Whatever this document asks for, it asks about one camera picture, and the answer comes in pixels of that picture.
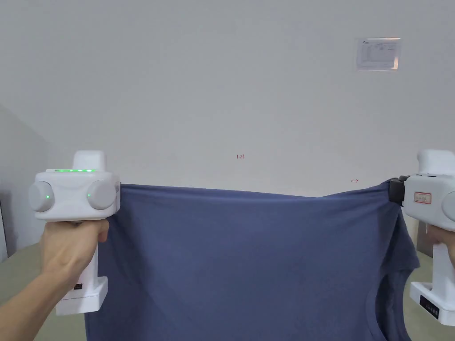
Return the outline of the person's left hand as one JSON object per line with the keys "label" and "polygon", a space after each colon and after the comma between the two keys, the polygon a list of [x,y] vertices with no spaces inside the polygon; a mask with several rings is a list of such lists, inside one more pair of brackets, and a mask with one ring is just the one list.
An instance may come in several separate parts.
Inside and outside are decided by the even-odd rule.
{"label": "person's left hand", "polygon": [[51,275],[68,291],[87,268],[99,243],[108,237],[109,222],[103,220],[47,222],[40,239],[42,273]]}

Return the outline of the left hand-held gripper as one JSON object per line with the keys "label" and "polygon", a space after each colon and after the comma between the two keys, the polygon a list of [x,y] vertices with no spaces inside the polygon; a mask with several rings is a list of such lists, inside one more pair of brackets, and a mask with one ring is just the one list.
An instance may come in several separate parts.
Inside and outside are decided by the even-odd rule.
{"label": "left hand-held gripper", "polygon": [[[38,220],[72,222],[106,219],[121,205],[120,179],[107,170],[103,151],[77,151],[69,169],[38,173],[29,189],[29,203]],[[108,278],[98,275],[94,254],[75,287],[56,305],[58,316],[98,311],[108,292]]]}

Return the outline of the person's right hand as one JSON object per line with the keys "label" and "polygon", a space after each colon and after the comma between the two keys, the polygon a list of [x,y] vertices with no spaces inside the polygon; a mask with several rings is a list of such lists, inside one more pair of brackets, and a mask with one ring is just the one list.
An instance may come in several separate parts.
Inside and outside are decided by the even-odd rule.
{"label": "person's right hand", "polygon": [[434,225],[428,225],[426,234],[432,244],[444,244],[447,247],[449,258],[452,263],[455,261],[455,232],[444,230]]}

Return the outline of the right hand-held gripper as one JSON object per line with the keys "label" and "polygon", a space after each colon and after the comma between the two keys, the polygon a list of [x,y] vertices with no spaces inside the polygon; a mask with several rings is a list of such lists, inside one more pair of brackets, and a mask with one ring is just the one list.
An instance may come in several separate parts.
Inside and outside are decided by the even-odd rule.
{"label": "right hand-held gripper", "polygon": [[[388,197],[404,214],[427,225],[455,230],[455,155],[447,150],[422,150],[418,172],[391,180]],[[411,299],[442,325],[455,324],[455,272],[448,249],[433,247],[431,282],[412,282]]]}

